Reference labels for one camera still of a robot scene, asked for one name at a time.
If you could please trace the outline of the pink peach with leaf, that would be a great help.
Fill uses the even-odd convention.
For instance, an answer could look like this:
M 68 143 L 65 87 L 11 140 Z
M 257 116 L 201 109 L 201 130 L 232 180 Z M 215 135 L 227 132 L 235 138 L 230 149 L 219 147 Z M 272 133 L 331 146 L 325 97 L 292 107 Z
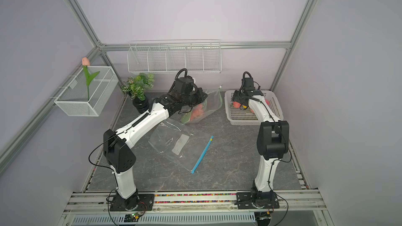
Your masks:
M 233 105 L 234 108 L 240 108 L 241 107 L 241 104 L 239 102 L 236 102 L 236 101 L 234 101 L 232 103 L 232 105 Z

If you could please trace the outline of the green printed zip-top bag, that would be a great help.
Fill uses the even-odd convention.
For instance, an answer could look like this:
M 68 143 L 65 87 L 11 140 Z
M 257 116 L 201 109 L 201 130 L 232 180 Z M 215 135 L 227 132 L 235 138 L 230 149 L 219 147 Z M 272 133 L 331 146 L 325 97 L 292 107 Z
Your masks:
M 191 112 L 186 113 L 181 118 L 181 123 L 198 123 L 207 116 L 213 114 L 215 111 L 219 110 L 223 105 L 223 99 L 221 96 L 220 86 L 217 89 L 206 90 L 206 94 L 208 95 L 205 101 L 197 106 L 195 106 Z

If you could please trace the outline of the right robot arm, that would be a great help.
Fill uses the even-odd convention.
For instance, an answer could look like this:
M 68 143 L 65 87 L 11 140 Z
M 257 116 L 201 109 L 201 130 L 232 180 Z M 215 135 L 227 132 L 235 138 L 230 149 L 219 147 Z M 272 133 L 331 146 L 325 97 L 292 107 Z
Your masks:
M 269 107 L 260 88 L 255 87 L 251 73 L 243 72 L 241 86 L 232 96 L 234 108 L 252 111 L 260 122 L 256 147 L 260 155 L 259 170 L 252 192 L 256 195 L 273 192 L 275 171 L 289 151 L 290 126 Z

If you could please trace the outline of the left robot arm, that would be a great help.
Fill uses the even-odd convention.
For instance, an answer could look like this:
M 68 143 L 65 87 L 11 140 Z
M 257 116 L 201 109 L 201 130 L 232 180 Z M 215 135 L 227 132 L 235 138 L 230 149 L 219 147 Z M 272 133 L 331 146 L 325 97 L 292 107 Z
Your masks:
M 132 200 L 138 195 L 134 181 L 133 166 L 136 157 L 132 152 L 135 144 L 159 123 L 180 112 L 184 107 L 195 107 L 207 98 L 201 87 L 197 87 L 188 69 L 178 71 L 169 91 L 156 98 L 148 110 L 127 125 L 107 130 L 103 135 L 103 154 L 112 170 L 117 193 L 124 200 Z

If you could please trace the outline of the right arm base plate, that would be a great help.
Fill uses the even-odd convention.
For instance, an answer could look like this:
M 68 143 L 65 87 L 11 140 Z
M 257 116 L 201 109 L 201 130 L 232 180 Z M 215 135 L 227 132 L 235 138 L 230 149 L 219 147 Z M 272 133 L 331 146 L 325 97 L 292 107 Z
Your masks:
M 236 202 L 238 209 L 279 209 L 280 204 L 277 194 L 273 191 L 268 192 L 238 192 Z

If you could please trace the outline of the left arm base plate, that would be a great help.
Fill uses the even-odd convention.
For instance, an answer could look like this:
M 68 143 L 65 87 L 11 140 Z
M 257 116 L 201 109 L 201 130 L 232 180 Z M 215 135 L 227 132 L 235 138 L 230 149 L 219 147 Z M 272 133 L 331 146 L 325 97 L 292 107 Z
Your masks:
M 123 199 L 119 194 L 110 195 L 106 201 L 109 204 L 110 211 L 151 211 L 154 201 L 154 194 L 133 194 L 128 199 Z

